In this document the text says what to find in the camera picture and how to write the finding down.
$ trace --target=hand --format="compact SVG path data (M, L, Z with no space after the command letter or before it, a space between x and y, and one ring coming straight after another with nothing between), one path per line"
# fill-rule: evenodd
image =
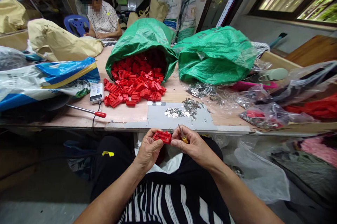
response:
M103 33L98 33L96 38L98 39L104 39L104 38L107 38L107 34L103 34Z
M156 131L162 131L161 129L152 128L144 136L138 155L133 160L134 165L147 173L156 162L160 149L163 146L162 140L154 140L152 137Z
M183 153L188 154L196 163L205 169L211 168L212 165L220 160L198 133L184 125L180 125L180 127L189 141L189 144L181 140L180 129L177 127L172 135L171 146L181 149Z

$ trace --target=yellow-handled screwdriver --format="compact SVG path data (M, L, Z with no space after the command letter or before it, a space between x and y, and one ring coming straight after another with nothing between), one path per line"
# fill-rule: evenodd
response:
M181 130L181 127L180 127L179 124L178 124L178 126L179 126L179 129L180 129L180 134L181 134L181 139L182 139L182 141L183 141L184 143L187 143L187 144L188 144L189 142L188 142L186 136L184 135L183 131Z

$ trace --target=forearm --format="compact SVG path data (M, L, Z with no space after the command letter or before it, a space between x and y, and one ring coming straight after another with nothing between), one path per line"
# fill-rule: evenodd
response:
M116 223L145 173L132 163L126 171L103 191L74 223Z
M95 31L93 31L92 29L89 30L89 36L92 36L93 38L96 37Z
M221 159L209 167L208 171L236 224L283 223Z
M122 32L119 31L119 30L116 30L114 32L111 32L111 33L107 33L106 36L108 38L115 38L115 37L120 37L122 35Z

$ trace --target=person's left hand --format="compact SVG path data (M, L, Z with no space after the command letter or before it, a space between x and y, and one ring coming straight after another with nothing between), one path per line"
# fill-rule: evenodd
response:
M152 128L144 136L138 155L133 160L134 165L147 173L156 162L160 149L163 147L162 140L154 140L152 137L156 131L162 131L161 129Z
M104 39L104 38L107 38L107 35L106 35L106 34L103 34L103 33L98 33L98 34L96 35L96 38L98 38L98 39Z

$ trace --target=person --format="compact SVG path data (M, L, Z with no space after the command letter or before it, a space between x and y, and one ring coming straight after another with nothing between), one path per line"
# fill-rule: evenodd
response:
M80 0L88 5L89 32L84 36L92 36L103 41L115 41L122 35L119 18L115 9L103 0Z
M90 205L74 223L283 223L222 161L217 144L181 125L189 144L180 140L180 129L171 146L184 154L172 174L147 172L157 160L162 140L153 140L160 129L150 129L136 157L118 138L106 136L95 162L95 185Z

